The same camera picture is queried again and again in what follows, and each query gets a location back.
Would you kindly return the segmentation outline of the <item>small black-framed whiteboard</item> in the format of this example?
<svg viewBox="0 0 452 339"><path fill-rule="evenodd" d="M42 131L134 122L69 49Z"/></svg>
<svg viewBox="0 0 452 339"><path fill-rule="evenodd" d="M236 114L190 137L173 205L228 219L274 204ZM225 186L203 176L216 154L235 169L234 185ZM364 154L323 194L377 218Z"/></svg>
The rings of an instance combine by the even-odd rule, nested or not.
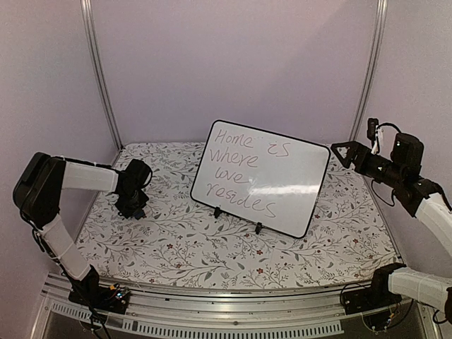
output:
<svg viewBox="0 0 452 339"><path fill-rule="evenodd" d="M210 128L190 197L301 239L314 216L330 158L324 145L217 120Z"/></svg>

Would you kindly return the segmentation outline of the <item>blue whiteboard eraser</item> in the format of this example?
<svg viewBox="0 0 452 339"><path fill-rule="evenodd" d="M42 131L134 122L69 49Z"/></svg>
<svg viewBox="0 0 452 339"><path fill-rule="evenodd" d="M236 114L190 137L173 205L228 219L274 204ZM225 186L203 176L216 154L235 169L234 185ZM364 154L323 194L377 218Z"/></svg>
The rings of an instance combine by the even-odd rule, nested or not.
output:
<svg viewBox="0 0 452 339"><path fill-rule="evenodd" d="M135 219L139 220L145 217L145 212L143 210L137 210L134 214Z"/></svg>

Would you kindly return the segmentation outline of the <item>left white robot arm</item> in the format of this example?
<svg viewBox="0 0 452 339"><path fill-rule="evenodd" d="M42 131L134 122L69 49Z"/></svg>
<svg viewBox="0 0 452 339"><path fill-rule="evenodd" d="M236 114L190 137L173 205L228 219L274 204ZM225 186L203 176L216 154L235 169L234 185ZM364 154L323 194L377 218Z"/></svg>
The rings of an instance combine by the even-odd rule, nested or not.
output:
<svg viewBox="0 0 452 339"><path fill-rule="evenodd" d="M105 291L92 280L84 280L93 270L64 226L60 216L61 192L66 189L116 194L114 206L123 218L137 220L145 216L149 198L144 189L153 176L142 160L133 159L124 170L108 165L74 160L67 157L35 153L13 190L13 202L20 216L38 239L49 249L50 256L72 279L81 282L78 296L89 306L105 300Z"/></svg>

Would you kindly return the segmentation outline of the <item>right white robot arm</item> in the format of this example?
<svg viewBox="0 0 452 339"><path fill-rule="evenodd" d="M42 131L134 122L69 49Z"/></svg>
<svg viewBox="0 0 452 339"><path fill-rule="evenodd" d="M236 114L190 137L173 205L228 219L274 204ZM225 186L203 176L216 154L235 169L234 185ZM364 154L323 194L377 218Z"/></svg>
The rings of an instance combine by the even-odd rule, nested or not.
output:
<svg viewBox="0 0 452 339"><path fill-rule="evenodd" d="M345 168L385 184L408 214L420 221L451 251L451 205L442 187L420 176L424 146L406 133L397 133L386 159L357 141L334 143L333 154ZM451 279L422 273L402 263L392 263L376 269L371 285L343 295L349 314L388 306L406 296L444 313L451 320Z"/></svg>

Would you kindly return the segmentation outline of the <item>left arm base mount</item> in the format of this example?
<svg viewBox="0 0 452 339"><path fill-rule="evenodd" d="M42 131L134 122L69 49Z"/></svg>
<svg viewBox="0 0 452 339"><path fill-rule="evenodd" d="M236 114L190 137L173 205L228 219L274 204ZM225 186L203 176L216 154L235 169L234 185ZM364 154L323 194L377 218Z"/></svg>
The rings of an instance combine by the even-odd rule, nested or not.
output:
<svg viewBox="0 0 452 339"><path fill-rule="evenodd" d="M95 310L125 314L129 305L131 291L118 283L104 287L97 282L75 283L69 293L69 301L91 307Z"/></svg>

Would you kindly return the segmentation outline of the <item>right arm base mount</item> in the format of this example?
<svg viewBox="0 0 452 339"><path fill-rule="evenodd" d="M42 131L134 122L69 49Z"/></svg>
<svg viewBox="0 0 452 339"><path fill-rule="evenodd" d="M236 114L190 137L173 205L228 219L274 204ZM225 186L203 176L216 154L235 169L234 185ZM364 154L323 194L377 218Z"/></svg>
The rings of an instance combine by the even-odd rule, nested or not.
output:
<svg viewBox="0 0 452 339"><path fill-rule="evenodd" d="M345 291L343 288L339 298L347 315L389 307L403 299L401 295L389 291L388 282L372 282L370 286L361 286L357 290Z"/></svg>

